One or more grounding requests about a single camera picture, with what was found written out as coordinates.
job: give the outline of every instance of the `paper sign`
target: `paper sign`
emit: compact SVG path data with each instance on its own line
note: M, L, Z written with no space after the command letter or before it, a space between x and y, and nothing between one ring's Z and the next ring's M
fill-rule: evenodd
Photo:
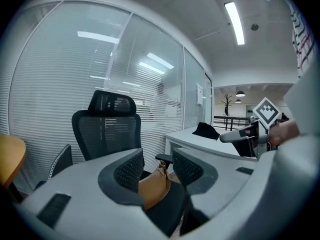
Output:
M196 103L202 106L203 105L203 88L198 83L196 84L196 86L197 86L197 101L196 101Z

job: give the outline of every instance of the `desk surface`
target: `desk surface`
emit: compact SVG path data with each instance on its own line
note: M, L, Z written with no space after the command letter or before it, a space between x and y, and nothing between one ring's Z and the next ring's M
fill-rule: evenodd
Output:
M231 143L222 143L220 139L217 141L210 138L200 137L198 135L192 134L197 127L191 127L184 130L178 130L170 133L166 133L165 136L171 140L181 142L183 144L189 145L198 149L200 151L205 151L209 153L215 153L218 155L234 155L239 156L234 145ZM227 131L216 129L219 134L226 133Z
M38 215L56 194L71 196L54 230L70 239L168 239L146 216L140 206L120 205L107 197L98 183L101 170L136 149L109 154L69 166L37 188L22 206Z
M15 136L0 135L0 183L7 188L26 158L25 142Z

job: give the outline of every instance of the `chair armrest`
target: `chair armrest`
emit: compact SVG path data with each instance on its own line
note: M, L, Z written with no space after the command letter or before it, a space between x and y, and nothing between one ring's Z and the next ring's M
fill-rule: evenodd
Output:
M172 155L168 155L168 154L157 154L155 156L155 159L157 160L162 160L165 162L165 168L168 169L170 164L173 164L173 156Z

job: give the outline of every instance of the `chair headrest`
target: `chair headrest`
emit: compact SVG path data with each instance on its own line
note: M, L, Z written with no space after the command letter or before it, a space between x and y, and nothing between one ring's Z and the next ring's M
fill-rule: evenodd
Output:
M126 117L134 115L137 112L137 107L135 101L129 96L96 90L93 93L88 112L93 116Z

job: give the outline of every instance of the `black bag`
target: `black bag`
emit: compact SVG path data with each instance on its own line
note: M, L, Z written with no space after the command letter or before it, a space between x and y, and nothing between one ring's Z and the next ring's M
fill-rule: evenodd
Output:
M205 122L200 122L192 134L213 140L217 140L220 137L215 128Z

